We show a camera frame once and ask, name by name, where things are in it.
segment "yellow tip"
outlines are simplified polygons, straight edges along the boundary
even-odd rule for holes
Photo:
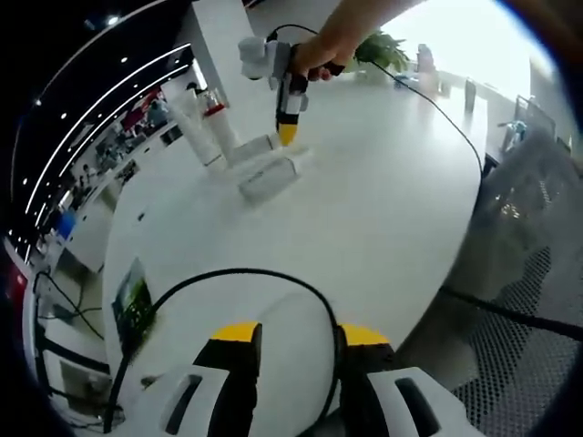
[[[280,141],[284,146],[288,146],[295,138],[295,133],[298,131],[298,125],[283,125],[278,126],[278,133],[280,134]]]

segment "black stripe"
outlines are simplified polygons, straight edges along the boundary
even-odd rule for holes
[[[494,303],[486,302],[484,300],[475,298],[473,296],[468,296],[463,293],[458,293],[450,289],[449,287],[443,286],[439,289],[444,294],[451,296],[456,299],[460,299],[465,303],[469,303],[470,305],[474,305],[482,310],[486,310],[488,312],[493,312],[499,316],[505,317],[509,320],[512,320],[516,323],[520,323],[521,325],[530,326],[531,328],[538,328],[540,330],[549,330],[551,332],[555,332],[559,335],[564,335],[565,337],[569,337],[570,339],[583,341],[583,328],[575,325],[570,325],[568,323],[564,323],[562,321],[557,320],[550,320],[550,319],[543,319],[540,317],[535,316],[528,316],[526,314],[522,314],[517,311],[508,310],[506,308],[502,308]]]
[[[109,366],[104,362],[84,357],[83,355],[73,352],[72,350],[63,347],[60,344],[55,343],[54,341],[48,338],[44,338],[40,346],[41,348],[39,349],[41,349],[41,351],[39,353],[42,353],[42,350],[51,351],[58,355],[59,357],[63,357],[66,360],[72,361],[80,366],[87,367],[88,369],[91,369],[93,371],[100,371],[101,373],[105,373],[106,375],[110,374]]]

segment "green plant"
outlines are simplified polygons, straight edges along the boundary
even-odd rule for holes
[[[354,59],[357,62],[375,62],[382,68],[393,66],[396,71],[407,68],[409,57],[399,48],[404,39],[393,39],[379,30],[364,40],[356,49]]]

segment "potted plant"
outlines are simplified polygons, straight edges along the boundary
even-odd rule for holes
[[[401,72],[407,69],[409,57],[399,45],[403,39],[393,39],[381,30],[374,32],[358,46],[354,53],[354,63],[349,70],[364,70],[368,79],[374,82],[385,81],[386,74],[371,64],[375,62],[382,68]]]

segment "light strip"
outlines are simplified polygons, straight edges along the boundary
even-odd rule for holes
[[[43,215],[43,212],[45,211],[45,208],[46,208],[46,202],[43,203],[43,207],[40,209],[40,212],[38,213],[38,216],[36,217],[35,228],[38,226],[38,223],[40,223],[40,216]]]
[[[26,249],[26,255],[25,255],[25,264],[28,264],[28,256],[30,255],[30,248],[31,245],[28,245],[28,249]]]
[[[51,162],[53,162],[53,159],[55,159],[55,156],[58,153],[58,151],[65,144],[65,142],[68,140],[68,138],[71,136],[71,134],[75,131],[75,129],[83,122],[83,120],[85,119],[85,117],[87,117],[91,113],[91,111],[93,111],[97,107],[97,105],[99,105],[103,100],[105,100],[105,98],[107,96],[109,96],[111,93],[113,93],[120,86],[122,86],[123,84],[125,84],[126,82],[128,82],[129,79],[131,79],[137,73],[139,73],[140,71],[143,71],[145,68],[148,68],[152,64],[155,64],[160,59],[163,59],[163,58],[165,58],[167,56],[172,55],[173,53],[176,53],[176,52],[178,52],[180,50],[183,50],[183,49],[185,49],[188,46],[190,46],[190,43],[186,43],[186,44],[183,44],[182,46],[178,46],[176,48],[173,48],[172,50],[170,50],[169,52],[165,53],[164,55],[158,56],[157,58],[152,59],[151,61],[149,61],[147,64],[144,64],[143,66],[141,66],[140,68],[138,68],[136,71],[134,71],[131,75],[126,76],[125,78],[123,78],[122,80],[120,80],[119,82],[117,82],[114,86],[112,86],[106,92],[106,94],[104,94],[103,96],[101,96],[87,111],[85,111],[85,114],[83,114],[81,116],[81,118],[75,123],[75,125],[73,125],[73,127],[71,127],[71,129],[66,133],[65,137],[61,140],[61,142],[59,143],[59,145],[56,147],[55,151],[51,155],[51,158],[49,158],[49,160],[46,162],[45,168],[43,168],[43,172],[40,174],[40,177],[38,178],[38,181],[35,184],[35,188],[33,189],[33,192],[30,194],[30,199],[28,200],[28,204],[26,205],[26,211],[25,211],[26,214],[28,214],[28,211],[30,210],[30,206],[33,203],[33,198],[35,197],[36,191],[38,190],[38,187],[40,186],[40,183],[41,183],[42,179],[45,177],[45,173],[48,170],[48,168],[50,167]]]
[[[139,97],[139,95],[141,93],[146,92],[148,89],[152,88],[154,85],[156,85],[158,82],[161,82],[162,80],[164,80],[165,78],[167,78],[168,76],[172,76],[174,73],[176,73],[177,71],[183,70],[184,68],[188,68],[189,66],[181,66],[180,68],[177,68],[176,70],[172,70],[169,73],[167,73],[166,75],[156,79],[154,82],[152,82],[151,84],[149,84],[148,86],[144,86],[142,89],[140,89],[136,94],[134,94],[132,97],[130,97],[128,100],[126,100],[124,103],[122,103],[121,105],[119,105],[111,114],[109,114],[107,117],[104,118],[104,120],[99,123],[99,125],[97,125],[97,127],[95,129],[93,129],[93,132],[91,132],[87,138],[85,138],[83,140],[83,142],[77,147],[77,150],[75,151],[75,153],[73,154],[73,156],[66,162],[65,166],[63,167],[63,169],[61,170],[61,172],[58,174],[58,176],[61,178],[63,176],[63,174],[65,173],[66,169],[69,167],[69,165],[71,164],[71,162],[73,162],[73,160],[75,159],[75,157],[77,156],[77,154],[79,152],[81,152],[81,150],[83,150],[83,146],[88,142],[88,140],[93,137],[93,134],[95,134],[100,128],[103,127],[103,125],[105,125],[110,118],[112,118],[120,109],[122,109],[125,105],[127,105],[129,102],[131,102],[132,100],[134,100],[135,98]]]

